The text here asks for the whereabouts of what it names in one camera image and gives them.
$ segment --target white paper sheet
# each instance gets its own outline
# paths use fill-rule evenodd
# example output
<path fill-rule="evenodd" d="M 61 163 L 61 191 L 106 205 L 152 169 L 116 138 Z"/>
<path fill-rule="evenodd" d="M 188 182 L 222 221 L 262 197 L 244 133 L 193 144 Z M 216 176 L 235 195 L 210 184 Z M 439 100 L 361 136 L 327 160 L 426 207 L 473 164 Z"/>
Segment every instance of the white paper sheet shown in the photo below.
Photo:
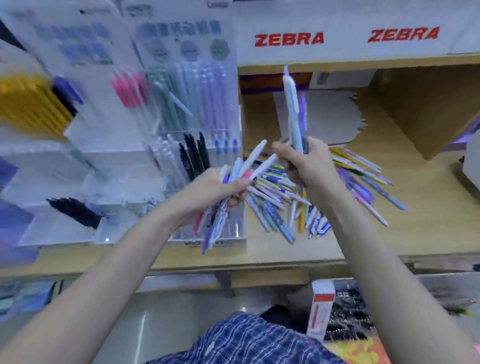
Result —
<path fill-rule="evenodd" d="M 307 135 L 328 144 L 348 143 L 367 124 L 353 102 L 350 91 L 309 90 L 307 99 Z M 288 137 L 288 110 L 284 92 L 274 92 L 275 108 L 282 138 Z"/>

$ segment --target hand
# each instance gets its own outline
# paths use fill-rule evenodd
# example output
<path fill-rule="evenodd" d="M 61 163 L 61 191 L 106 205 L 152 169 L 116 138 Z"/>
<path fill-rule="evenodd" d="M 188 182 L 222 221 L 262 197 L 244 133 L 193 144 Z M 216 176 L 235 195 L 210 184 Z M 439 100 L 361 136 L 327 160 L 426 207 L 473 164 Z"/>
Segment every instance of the hand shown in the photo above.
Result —
<path fill-rule="evenodd" d="M 236 206 L 245 200 L 246 188 L 251 184 L 252 181 L 246 178 L 223 184 L 220 182 L 220 169 L 209 168 L 165 203 L 169 208 L 178 211 L 182 225 L 224 198 L 230 197 L 229 208 Z"/>
<path fill-rule="evenodd" d="M 273 142 L 273 151 L 280 157 L 292 182 L 305 184 L 309 193 L 315 191 L 325 196 L 336 191 L 343 183 L 333 165 L 328 145 L 309 136 L 306 139 L 309 144 L 308 154 L 302 154 L 281 142 Z"/>

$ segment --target forearm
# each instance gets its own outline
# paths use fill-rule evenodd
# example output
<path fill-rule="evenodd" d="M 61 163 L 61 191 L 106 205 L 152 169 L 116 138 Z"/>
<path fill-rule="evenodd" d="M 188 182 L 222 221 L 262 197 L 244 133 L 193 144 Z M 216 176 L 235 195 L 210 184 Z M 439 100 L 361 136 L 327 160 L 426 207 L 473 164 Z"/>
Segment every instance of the forearm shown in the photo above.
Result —
<path fill-rule="evenodd" d="M 479 363 L 469 338 L 383 244 L 362 206 L 343 187 L 322 202 L 325 198 L 328 204 L 321 203 L 323 212 L 390 360 L 396 364 Z"/>
<path fill-rule="evenodd" d="M 0 362 L 90 363 L 176 229 L 172 211 L 165 206 L 142 218 L 7 344 Z"/>

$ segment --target tiled floor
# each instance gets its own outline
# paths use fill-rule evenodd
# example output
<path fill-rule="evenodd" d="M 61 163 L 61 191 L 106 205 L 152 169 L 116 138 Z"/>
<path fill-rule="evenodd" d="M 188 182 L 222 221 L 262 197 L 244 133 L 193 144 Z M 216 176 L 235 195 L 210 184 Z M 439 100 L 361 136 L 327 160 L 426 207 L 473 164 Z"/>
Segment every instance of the tiled floor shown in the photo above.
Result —
<path fill-rule="evenodd" d="M 141 364 L 171 352 L 187 350 L 216 322 L 236 311 L 259 315 L 274 294 L 238 289 L 226 298 L 219 291 L 137 293 L 94 360 L 94 364 Z M 0 347 L 27 321 L 20 316 L 0 326 Z"/>

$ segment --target blue plaid clothing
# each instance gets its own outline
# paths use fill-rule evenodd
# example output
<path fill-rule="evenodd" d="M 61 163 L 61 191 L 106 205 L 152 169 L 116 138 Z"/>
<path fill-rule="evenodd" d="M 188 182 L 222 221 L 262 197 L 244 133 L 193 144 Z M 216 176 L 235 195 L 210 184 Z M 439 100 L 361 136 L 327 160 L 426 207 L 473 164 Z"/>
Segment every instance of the blue plaid clothing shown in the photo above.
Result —
<path fill-rule="evenodd" d="M 186 352 L 146 364 L 345 364 L 320 342 L 239 312 L 213 326 Z"/>

